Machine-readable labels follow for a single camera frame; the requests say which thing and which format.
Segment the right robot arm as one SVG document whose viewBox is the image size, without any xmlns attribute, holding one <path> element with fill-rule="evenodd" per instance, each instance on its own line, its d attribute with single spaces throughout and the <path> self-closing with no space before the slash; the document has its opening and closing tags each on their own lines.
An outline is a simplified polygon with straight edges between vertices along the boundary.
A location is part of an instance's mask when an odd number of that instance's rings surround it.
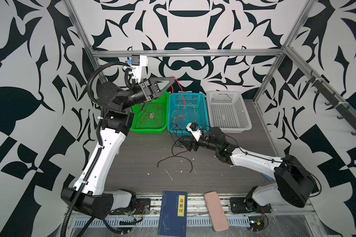
<svg viewBox="0 0 356 237">
<path fill-rule="evenodd" d="M 223 163 L 257 171 L 274 181 L 248 193 L 244 202 L 250 212 L 269 204 L 288 203 L 303 208 L 309 198 L 322 191 L 320 181 L 292 155 L 272 157 L 247 151 L 238 143 L 228 142 L 228 136 L 218 127 L 209 127 L 204 133 L 198 124 L 189 123 L 186 130 L 192 135 L 190 141 L 183 142 L 189 151 L 200 147 L 211 150 Z"/>
</svg>

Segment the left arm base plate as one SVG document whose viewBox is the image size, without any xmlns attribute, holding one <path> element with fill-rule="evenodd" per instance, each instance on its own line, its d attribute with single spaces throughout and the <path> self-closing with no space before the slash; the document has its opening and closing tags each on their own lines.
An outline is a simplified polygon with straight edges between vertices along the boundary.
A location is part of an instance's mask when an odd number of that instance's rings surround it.
<svg viewBox="0 0 356 237">
<path fill-rule="evenodd" d="M 111 210 L 109 215 L 139 215 L 148 214 L 150 212 L 151 199 L 150 198 L 137 198 L 131 201 L 130 205 L 125 208 L 118 208 Z"/>
</svg>

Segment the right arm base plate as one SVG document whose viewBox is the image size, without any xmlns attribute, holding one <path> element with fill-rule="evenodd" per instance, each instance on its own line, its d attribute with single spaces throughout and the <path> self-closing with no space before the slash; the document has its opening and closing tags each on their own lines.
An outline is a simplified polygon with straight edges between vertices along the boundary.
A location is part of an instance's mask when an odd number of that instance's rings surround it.
<svg viewBox="0 0 356 237">
<path fill-rule="evenodd" d="M 257 186 L 254 186 L 246 197 L 231 197 L 230 201 L 230 211 L 233 214 L 243 214 L 243 213 L 271 213 L 272 207 L 270 204 L 261 206 L 257 204 L 252 199 L 252 193 L 257 189 Z"/>
</svg>

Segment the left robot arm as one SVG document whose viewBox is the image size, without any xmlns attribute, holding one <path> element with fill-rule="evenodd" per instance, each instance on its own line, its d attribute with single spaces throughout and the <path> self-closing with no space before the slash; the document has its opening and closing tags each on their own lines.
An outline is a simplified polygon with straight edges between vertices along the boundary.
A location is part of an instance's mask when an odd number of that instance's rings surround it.
<svg viewBox="0 0 356 237">
<path fill-rule="evenodd" d="M 167 81 L 169 87 L 175 83 L 171 77 L 144 79 L 142 71 L 147 64 L 147 56 L 134 55 L 127 62 L 106 63 L 97 68 L 88 78 L 87 94 L 89 99 L 100 108 L 96 128 L 98 143 L 73 187 L 64 188 L 61 192 L 61 199 L 68 204 L 61 225 L 62 237 L 66 236 L 73 211 L 90 216 L 89 221 L 93 222 L 95 219 L 105 219 L 112 210 L 114 195 L 105 193 L 104 186 L 116 153 L 132 126 L 134 114 L 130 108 L 160 98 L 167 88 L 160 88 L 158 81 Z M 92 86 L 95 78 L 111 66 L 121 66 L 125 70 L 125 83 L 128 89 L 124 90 L 113 82 L 104 82 L 94 93 Z"/>
</svg>

